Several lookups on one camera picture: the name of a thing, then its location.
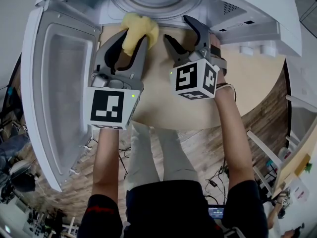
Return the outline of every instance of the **washing machine door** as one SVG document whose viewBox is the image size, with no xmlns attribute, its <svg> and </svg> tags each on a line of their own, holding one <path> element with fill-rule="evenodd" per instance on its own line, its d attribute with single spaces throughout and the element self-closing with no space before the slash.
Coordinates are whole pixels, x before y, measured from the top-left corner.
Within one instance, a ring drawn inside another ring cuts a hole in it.
<svg viewBox="0 0 317 238">
<path fill-rule="evenodd" d="M 61 191 L 91 136 L 83 119 L 100 31 L 62 2 L 30 13 L 21 62 L 23 110 L 49 184 Z"/>
</svg>

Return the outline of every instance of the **beige pants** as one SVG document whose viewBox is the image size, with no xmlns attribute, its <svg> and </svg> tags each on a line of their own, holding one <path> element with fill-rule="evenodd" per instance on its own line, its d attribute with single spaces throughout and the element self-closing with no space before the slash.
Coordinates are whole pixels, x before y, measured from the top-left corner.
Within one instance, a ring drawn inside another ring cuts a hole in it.
<svg viewBox="0 0 317 238">
<path fill-rule="evenodd" d="M 180 145 L 175 130 L 156 129 L 164 157 L 163 180 L 198 180 L 198 174 Z M 125 190 L 148 183 L 158 182 L 159 175 L 151 151 L 150 128 L 133 122 L 131 155 L 128 175 L 124 181 Z"/>
</svg>

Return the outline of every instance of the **black shirt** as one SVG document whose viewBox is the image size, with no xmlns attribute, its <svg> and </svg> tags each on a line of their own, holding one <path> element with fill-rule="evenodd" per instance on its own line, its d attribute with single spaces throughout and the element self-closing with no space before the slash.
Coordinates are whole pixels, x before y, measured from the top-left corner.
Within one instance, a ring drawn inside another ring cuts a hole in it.
<svg viewBox="0 0 317 238">
<path fill-rule="evenodd" d="M 267 221 L 257 184 L 244 181 L 230 189 L 222 223 L 238 227 L 246 238 L 266 238 Z M 150 183 L 127 192 L 124 238 L 131 237 L 223 237 L 208 213 L 200 183 L 172 180 Z M 78 238 L 119 238 L 122 233 L 117 204 L 104 195 L 88 202 Z"/>
</svg>

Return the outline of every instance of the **washing machine drum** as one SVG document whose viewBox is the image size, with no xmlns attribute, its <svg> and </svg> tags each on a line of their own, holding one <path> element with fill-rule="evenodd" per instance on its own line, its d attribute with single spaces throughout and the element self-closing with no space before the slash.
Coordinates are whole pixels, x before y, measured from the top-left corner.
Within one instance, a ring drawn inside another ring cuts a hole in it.
<svg viewBox="0 0 317 238">
<path fill-rule="evenodd" d="M 202 0 L 112 0 L 123 12 L 136 12 L 155 20 L 167 20 L 185 15 Z"/>
</svg>

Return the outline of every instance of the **wrist strap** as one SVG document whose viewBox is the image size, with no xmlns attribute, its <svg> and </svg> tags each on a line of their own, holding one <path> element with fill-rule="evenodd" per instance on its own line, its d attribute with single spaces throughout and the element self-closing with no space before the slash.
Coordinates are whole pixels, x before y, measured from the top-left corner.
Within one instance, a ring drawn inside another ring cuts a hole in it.
<svg viewBox="0 0 317 238">
<path fill-rule="evenodd" d="M 220 50 L 220 48 L 214 46 L 213 44 L 211 44 L 211 46 L 210 46 L 210 53 L 212 55 L 215 55 L 215 56 L 221 58 L 221 50 Z"/>
<path fill-rule="evenodd" d="M 234 89 L 233 85 L 228 84 L 228 83 L 217 84 L 216 85 L 216 91 L 220 90 L 221 88 L 224 88 L 224 87 L 231 87 L 231 89 L 233 90 L 233 93 L 234 93 L 234 101 L 236 101 L 237 100 L 236 89 Z"/>
</svg>

